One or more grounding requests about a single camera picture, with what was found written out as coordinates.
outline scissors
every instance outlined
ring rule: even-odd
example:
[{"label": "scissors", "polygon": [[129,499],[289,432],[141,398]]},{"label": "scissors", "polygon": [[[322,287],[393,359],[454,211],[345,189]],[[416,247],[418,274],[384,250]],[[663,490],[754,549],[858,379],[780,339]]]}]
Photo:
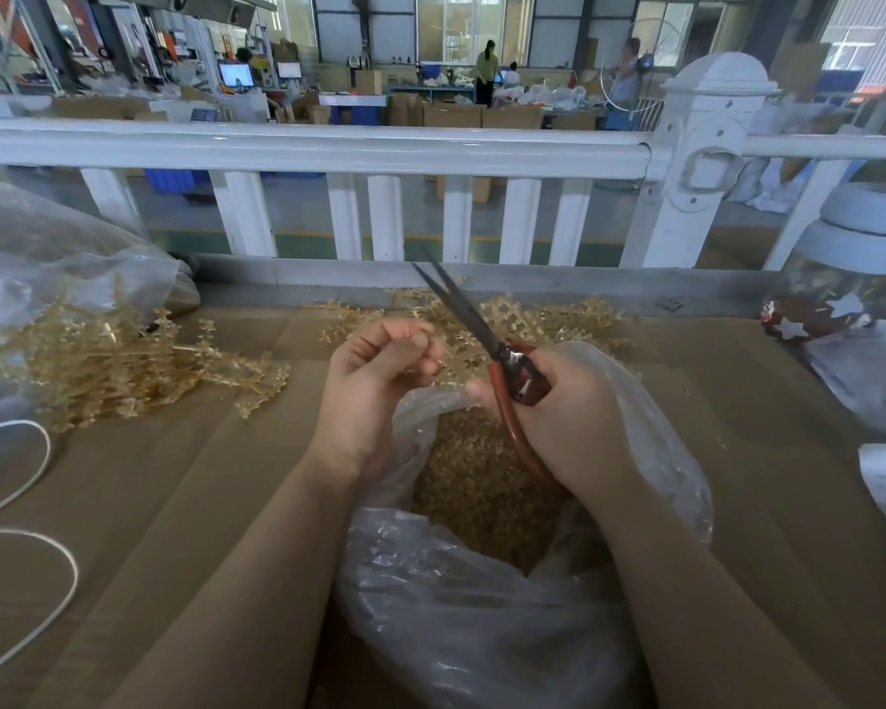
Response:
[{"label": "scissors", "polygon": [[552,385],[544,373],[538,370],[532,359],[528,357],[535,346],[511,339],[502,341],[485,322],[476,307],[459,290],[456,282],[443,270],[443,266],[433,259],[428,260],[437,270],[437,274],[446,288],[439,285],[416,263],[413,264],[413,268],[433,289],[444,305],[452,311],[452,314],[466,326],[470,333],[476,336],[483,344],[489,357],[492,358],[492,362],[488,366],[489,380],[492,380],[492,388],[495,390],[499,415],[508,430],[509,439],[515,447],[522,466],[541,482],[560,490],[562,486],[548,472],[544,462],[525,437],[525,431],[522,430],[519,422],[519,415],[512,403],[515,401],[524,405],[534,405],[548,395],[548,391],[552,389]]}]

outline left hand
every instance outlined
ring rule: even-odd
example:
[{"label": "left hand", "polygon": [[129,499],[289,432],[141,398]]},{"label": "left hand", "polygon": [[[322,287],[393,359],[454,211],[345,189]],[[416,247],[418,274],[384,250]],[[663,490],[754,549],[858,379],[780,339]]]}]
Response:
[{"label": "left hand", "polygon": [[390,464],[391,417],[404,394],[429,386],[446,354],[432,323],[381,319],[334,352],[308,455],[328,472],[374,479]]}]

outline green shirt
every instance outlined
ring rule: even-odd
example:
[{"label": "green shirt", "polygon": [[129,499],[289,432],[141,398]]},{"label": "green shirt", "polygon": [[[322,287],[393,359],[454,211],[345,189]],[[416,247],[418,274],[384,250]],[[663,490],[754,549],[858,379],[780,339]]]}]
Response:
[{"label": "green shirt", "polygon": [[476,58],[476,70],[484,82],[494,81],[499,72],[499,58],[496,57],[496,53],[490,53],[488,59],[485,58],[485,52],[479,53],[479,57]]}]

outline concrete floor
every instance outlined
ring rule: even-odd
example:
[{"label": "concrete floor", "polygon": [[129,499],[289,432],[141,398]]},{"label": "concrete floor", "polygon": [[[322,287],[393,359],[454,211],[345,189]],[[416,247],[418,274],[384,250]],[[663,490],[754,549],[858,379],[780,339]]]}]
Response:
[{"label": "concrete floor", "polygon": [[[13,170],[13,180],[27,191],[98,215],[89,190],[81,175],[75,171],[18,168]],[[222,233],[223,224],[216,206],[192,204],[180,195],[156,192],[145,177],[130,177],[129,180],[145,224],[155,236],[160,234],[166,239],[162,243],[168,250],[204,249],[202,245],[197,249],[172,249],[171,246],[177,245],[177,239],[183,240],[186,236],[178,232]],[[262,183],[276,235],[331,238],[331,211],[325,177],[269,177],[263,178]],[[357,183],[361,231],[363,236],[369,236],[371,227],[366,177],[357,177]],[[551,241],[561,184],[561,179],[545,179],[542,185],[536,223],[536,241],[541,242],[539,246],[547,247]],[[595,183],[584,226],[584,243],[621,245],[624,242],[637,202],[637,196],[630,192],[629,187],[630,184],[625,182]],[[422,176],[404,176],[402,201],[404,229],[408,237],[441,237],[443,202],[437,199],[436,184],[424,181]],[[496,241],[499,238],[505,202],[506,190],[497,186],[493,188],[488,202],[473,204],[474,239]],[[759,212],[742,204],[722,202],[714,226],[758,227],[771,231],[780,228],[783,219],[781,214]],[[223,237],[214,238],[213,246],[222,251],[224,241]],[[311,254],[316,255],[316,252],[312,250]]]}]

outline red scissor handle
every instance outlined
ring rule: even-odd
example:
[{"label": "red scissor handle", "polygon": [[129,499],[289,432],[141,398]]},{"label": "red scissor handle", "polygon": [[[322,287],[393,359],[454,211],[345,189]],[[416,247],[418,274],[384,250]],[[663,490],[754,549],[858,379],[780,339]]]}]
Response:
[{"label": "red scissor handle", "polygon": [[[535,346],[512,340],[508,341],[506,345],[509,351],[526,355],[535,349]],[[524,368],[516,377],[506,378],[506,369],[499,361],[489,364],[489,379],[492,380],[492,389],[495,391],[499,415],[502,416],[503,425],[508,431],[509,439],[512,440],[512,445],[515,447],[522,466],[549,488],[557,492],[566,492],[567,490],[555,480],[555,476],[545,467],[544,462],[525,437],[519,415],[515,412],[515,402],[512,400],[512,396],[518,396],[524,388],[520,403],[534,405],[548,395],[548,391],[552,389],[551,384],[544,378],[533,379],[528,370]]]}]

